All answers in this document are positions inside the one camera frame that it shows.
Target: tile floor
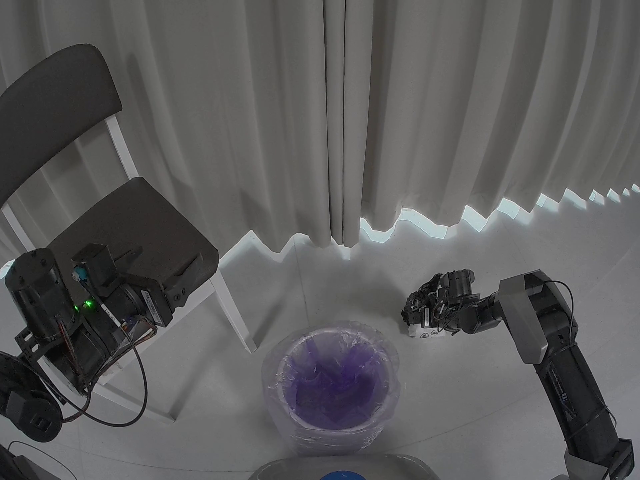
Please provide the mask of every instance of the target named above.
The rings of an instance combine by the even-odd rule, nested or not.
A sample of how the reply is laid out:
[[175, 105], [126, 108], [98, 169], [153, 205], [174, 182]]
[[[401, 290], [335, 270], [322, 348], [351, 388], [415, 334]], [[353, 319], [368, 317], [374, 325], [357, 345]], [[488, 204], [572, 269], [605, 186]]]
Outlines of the tile floor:
[[[640, 443], [640, 195], [617, 204], [563, 199], [558, 211], [536, 207], [524, 219], [494, 212], [482, 233], [466, 222], [444, 240], [399, 222], [386, 243], [364, 235], [343, 260], [336, 245], [318, 249], [296, 236], [282, 262], [247, 248], [222, 272], [259, 349], [245, 352], [215, 301], [206, 301], [143, 355], [149, 404], [171, 412], [165, 426], [148, 419], [114, 429], [82, 418], [41, 445], [76, 476], [245, 480], [289, 455], [262, 402], [260, 366], [290, 332], [354, 319], [382, 331], [401, 357], [403, 393], [394, 419], [365, 453], [393, 451], [425, 460], [442, 480], [547, 479], [564, 472], [564, 443], [531, 366], [521, 363], [504, 326], [430, 342], [406, 336], [399, 311], [435, 272], [471, 268], [476, 291], [501, 278], [542, 268], [571, 286], [578, 343], [618, 416], [620, 436]], [[15, 353], [21, 329], [4, 284], [0, 348]], [[141, 396], [137, 364], [112, 384]], [[92, 412], [113, 421], [131, 413], [100, 397]], [[0, 439], [25, 440], [0, 418]], [[24, 453], [59, 475], [46, 457]], [[640, 478], [636, 471], [632, 478]]]

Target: barcode label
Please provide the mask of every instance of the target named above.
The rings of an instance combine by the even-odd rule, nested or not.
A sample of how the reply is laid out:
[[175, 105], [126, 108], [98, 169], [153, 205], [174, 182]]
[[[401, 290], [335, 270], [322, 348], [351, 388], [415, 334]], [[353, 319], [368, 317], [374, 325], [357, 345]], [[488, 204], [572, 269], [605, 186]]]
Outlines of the barcode label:
[[140, 290], [140, 293], [142, 293], [142, 298], [147, 303], [147, 307], [149, 308], [149, 311], [151, 312], [151, 315], [153, 316], [156, 324], [163, 325], [163, 322], [160, 319], [160, 315], [158, 314], [158, 310], [156, 309], [156, 305], [154, 304], [153, 299], [151, 299], [151, 295], [149, 295], [149, 292], [145, 290]]

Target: blue circle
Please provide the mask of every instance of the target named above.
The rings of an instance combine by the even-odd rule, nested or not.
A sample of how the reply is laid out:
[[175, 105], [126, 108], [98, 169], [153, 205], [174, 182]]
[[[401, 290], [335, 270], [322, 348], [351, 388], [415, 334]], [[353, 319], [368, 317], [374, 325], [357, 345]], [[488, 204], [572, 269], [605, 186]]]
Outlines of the blue circle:
[[334, 471], [323, 476], [320, 480], [366, 480], [366, 478], [353, 471]]

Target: gray curtain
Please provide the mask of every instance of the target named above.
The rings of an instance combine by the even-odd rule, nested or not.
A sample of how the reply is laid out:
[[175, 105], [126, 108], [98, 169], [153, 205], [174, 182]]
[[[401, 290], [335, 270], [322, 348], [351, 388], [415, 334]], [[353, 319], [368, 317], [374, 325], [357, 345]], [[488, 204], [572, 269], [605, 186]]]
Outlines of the gray curtain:
[[[138, 170], [221, 253], [356, 244], [402, 208], [621, 192], [640, 166], [640, 0], [0, 0], [0, 90], [89, 42]], [[10, 199], [37, 246], [126, 180], [106, 127]], [[0, 220], [0, 254], [20, 250]]]

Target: plastic bag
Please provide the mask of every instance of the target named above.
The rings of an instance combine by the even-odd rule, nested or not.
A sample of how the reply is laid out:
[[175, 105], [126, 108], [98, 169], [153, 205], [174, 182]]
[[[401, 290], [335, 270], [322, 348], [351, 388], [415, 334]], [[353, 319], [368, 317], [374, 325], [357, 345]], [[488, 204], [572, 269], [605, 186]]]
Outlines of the plastic bag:
[[398, 366], [393, 344], [367, 325], [344, 321], [297, 331], [262, 363], [264, 400], [294, 452], [355, 453], [393, 416]]

